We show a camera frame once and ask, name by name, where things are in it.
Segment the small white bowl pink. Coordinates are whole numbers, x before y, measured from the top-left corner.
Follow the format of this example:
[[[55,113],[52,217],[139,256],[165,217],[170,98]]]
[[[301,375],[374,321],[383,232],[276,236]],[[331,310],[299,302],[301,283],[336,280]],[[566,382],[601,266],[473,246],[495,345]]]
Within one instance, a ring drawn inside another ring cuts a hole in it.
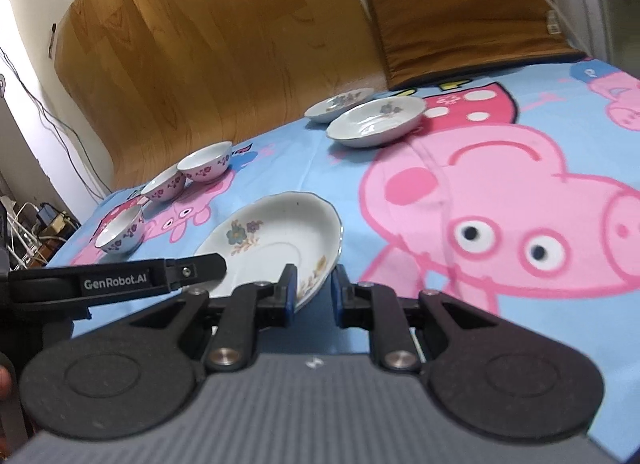
[[[106,254],[126,254],[135,250],[144,237],[143,208],[136,204],[114,218],[96,237],[94,247]]]

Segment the white bowl pink flowers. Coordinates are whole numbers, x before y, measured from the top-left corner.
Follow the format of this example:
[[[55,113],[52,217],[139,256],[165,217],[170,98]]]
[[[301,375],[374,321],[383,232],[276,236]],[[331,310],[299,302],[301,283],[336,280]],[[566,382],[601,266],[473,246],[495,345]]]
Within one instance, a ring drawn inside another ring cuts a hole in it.
[[[186,176],[173,164],[148,182],[141,195],[150,201],[167,202],[178,196],[185,186]]]

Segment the white bowl pink pattern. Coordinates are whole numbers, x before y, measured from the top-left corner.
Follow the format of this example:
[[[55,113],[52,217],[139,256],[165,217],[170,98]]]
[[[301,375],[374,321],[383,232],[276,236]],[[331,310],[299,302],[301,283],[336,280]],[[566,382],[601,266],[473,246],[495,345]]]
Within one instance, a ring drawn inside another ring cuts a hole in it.
[[[222,176],[230,166],[231,141],[204,146],[178,163],[178,171],[194,182],[205,184]]]

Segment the white floral plate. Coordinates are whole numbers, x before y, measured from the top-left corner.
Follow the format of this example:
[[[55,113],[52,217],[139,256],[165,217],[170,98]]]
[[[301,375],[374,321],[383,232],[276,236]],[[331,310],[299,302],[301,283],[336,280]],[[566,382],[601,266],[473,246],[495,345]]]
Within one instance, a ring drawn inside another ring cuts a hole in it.
[[[358,88],[315,103],[306,109],[304,117],[319,124],[329,124],[355,106],[368,102],[374,95],[373,88]]]
[[[343,225],[334,206],[309,192],[260,198],[218,224],[195,254],[217,253],[227,263],[219,282],[201,285],[209,296],[226,297],[241,284],[274,282],[287,264],[296,265],[295,308],[321,290],[338,262]]]
[[[364,149],[393,142],[417,128],[426,111],[418,97],[386,97],[355,106],[326,128],[326,136],[349,148]]]

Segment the blue Peppa Pig blanket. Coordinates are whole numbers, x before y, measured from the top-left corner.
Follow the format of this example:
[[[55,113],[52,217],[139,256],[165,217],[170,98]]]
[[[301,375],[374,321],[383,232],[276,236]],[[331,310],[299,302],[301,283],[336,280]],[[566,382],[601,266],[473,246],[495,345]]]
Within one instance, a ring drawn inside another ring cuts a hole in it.
[[[355,280],[445,291],[582,351],[605,382],[587,437],[545,463],[639,447],[639,85],[598,60],[418,90],[423,127],[350,150],[298,120],[233,152],[227,183],[149,208],[140,256],[195,252],[237,210],[304,191],[331,202]],[[262,336],[262,374],[226,380],[186,426],[133,444],[52,444],[53,463],[519,463],[529,447],[454,429],[319,294]]]

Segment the wood pattern vinyl sheet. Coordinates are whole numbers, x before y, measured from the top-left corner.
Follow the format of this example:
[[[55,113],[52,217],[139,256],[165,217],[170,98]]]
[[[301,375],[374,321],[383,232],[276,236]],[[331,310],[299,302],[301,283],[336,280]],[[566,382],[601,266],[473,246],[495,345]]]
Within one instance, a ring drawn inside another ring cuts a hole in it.
[[[360,0],[75,0],[54,68],[110,154],[117,189],[332,94],[385,87]]]

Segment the brown cushion pad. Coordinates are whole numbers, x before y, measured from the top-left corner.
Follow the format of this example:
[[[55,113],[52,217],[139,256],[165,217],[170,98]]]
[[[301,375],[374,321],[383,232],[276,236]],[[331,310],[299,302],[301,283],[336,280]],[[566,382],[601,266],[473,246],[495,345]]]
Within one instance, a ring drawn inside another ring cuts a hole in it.
[[[367,0],[386,83],[408,88],[457,76],[585,57],[552,0]]]

